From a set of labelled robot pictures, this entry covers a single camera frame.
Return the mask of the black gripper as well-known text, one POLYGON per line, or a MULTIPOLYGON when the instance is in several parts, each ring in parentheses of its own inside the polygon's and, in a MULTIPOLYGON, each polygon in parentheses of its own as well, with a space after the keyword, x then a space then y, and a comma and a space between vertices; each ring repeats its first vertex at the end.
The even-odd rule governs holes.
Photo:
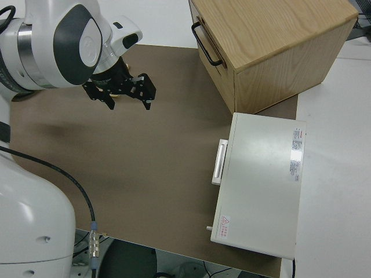
POLYGON ((109 93, 102 90, 118 90, 126 81, 126 95, 140 100, 146 110, 150 110, 151 103, 155 100, 156 87, 147 74, 140 74, 131 78, 131 74, 122 57, 106 71, 91 76, 92 82, 82 85, 84 91, 91 100, 99 100, 107 105, 110 110, 115 107, 115 101, 109 93))

